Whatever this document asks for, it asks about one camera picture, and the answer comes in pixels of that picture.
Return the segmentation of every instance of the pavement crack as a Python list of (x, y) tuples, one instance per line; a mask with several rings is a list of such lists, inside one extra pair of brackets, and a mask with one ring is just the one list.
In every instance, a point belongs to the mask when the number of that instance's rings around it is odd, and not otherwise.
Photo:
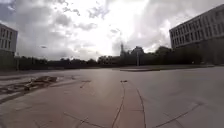
[(193, 107), (192, 109), (190, 109), (189, 111), (186, 111), (186, 112), (180, 114), (179, 116), (177, 116), (177, 117), (175, 117), (175, 118), (173, 118), (173, 119), (170, 119), (170, 120), (168, 120), (168, 121), (166, 121), (166, 122), (164, 122), (164, 123), (162, 123), (162, 124), (159, 124), (159, 125), (157, 125), (157, 126), (155, 126), (155, 127), (153, 127), (153, 128), (158, 128), (158, 127), (161, 127), (161, 126), (163, 126), (163, 125), (169, 124), (169, 123), (171, 123), (171, 122), (173, 122), (173, 121), (176, 121), (177, 119), (179, 119), (179, 118), (181, 118), (181, 117), (183, 117), (183, 116), (189, 114), (190, 112), (194, 111), (195, 109), (197, 109), (197, 108), (200, 107), (201, 105), (202, 105), (202, 104), (197, 104), (196, 106), (194, 106), (194, 107)]
[(84, 119), (83, 121), (81, 121), (79, 124), (77, 124), (75, 128), (79, 128), (79, 126), (81, 126), (87, 120), (88, 120), (88, 117)]
[(68, 113), (63, 113), (65, 116), (68, 116), (68, 117), (71, 117), (71, 118), (73, 118), (73, 119), (76, 119), (76, 120), (79, 120), (79, 121), (81, 121), (82, 123), (86, 123), (86, 124), (88, 124), (88, 125), (92, 125), (92, 126), (95, 126), (95, 127), (99, 127), (99, 128), (107, 128), (107, 127), (104, 127), (104, 126), (100, 126), (100, 125), (97, 125), (97, 124), (94, 124), (94, 123), (91, 123), (91, 122), (89, 122), (89, 121), (87, 121), (87, 119), (79, 119), (79, 118), (77, 118), (77, 117), (75, 117), (75, 116), (73, 116), (73, 115), (70, 115), (70, 114), (68, 114)]
[(118, 116), (119, 116), (119, 114), (120, 114), (120, 112), (121, 112), (121, 108), (122, 108), (123, 103), (124, 103), (125, 88), (124, 88), (123, 81), (120, 81), (120, 82), (121, 82), (121, 85), (122, 85), (122, 88), (123, 88), (123, 97), (122, 97), (122, 101), (121, 101), (121, 105), (120, 105), (120, 107), (119, 107), (119, 110), (118, 110), (118, 112), (117, 112), (117, 114), (116, 114), (116, 116), (115, 116), (115, 119), (114, 119), (114, 121), (113, 121), (112, 128), (114, 128), (115, 122), (117, 121), (117, 118), (118, 118)]
[(144, 127), (146, 128), (145, 107), (144, 107), (143, 97), (141, 96), (139, 90), (138, 90), (136, 87), (135, 87), (135, 89), (137, 90), (138, 95), (139, 95), (140, 100), (141, 100), (141, 105), (142, 105), (142, 110), (141, 110), (141, 111), (143, 111), (143, 114), (144, 114)]
[(176, 123), (176, 125), (179, 127), (179, 128), (184, 128), (184, 126), (176, 119), (174, 120), (174, 122)]

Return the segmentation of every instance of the sky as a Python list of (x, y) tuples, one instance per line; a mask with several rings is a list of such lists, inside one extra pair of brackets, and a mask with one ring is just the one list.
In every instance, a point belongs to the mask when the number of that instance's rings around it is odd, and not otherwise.
[(0, 22), (19, 32), (17, 53), (97, 59), (136, 46), (170, 47), (169, 29), (223, 0), (0, 0)]

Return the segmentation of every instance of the distant building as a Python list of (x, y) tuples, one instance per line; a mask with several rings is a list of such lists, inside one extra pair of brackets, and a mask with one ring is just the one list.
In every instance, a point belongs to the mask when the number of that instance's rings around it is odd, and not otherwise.
[(120, 56), (124, 56), (125, 51), (124, 51), (124, 44), (121, 43), (121, 52), (120, 52)]
[(205, 62), (224, 63), (224, 4), (170, 30), (173, 49), (197, 50)]
[(15, 68), (14, 55), (16, 52), (18, 32), (0, 23), (0, 70)]

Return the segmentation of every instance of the ground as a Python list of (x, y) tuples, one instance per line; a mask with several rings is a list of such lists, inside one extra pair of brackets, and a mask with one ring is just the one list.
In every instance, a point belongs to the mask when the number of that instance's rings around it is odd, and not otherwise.
[(0, 128), (222, 128), (223, 74), (223, 67), (212, 67), (1, 76), (0, 85), (43, 75), (60, 79), (49, 87), (0, 102)]

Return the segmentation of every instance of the lamp post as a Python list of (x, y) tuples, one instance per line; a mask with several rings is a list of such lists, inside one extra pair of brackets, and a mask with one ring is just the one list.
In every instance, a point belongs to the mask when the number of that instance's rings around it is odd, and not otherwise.
[(19, 52), (16, 52), (16, 69), (19, 71)]
[(138, 54), (138, 51), (137, 51), (137, 66), (139, 66), (139, 54)]

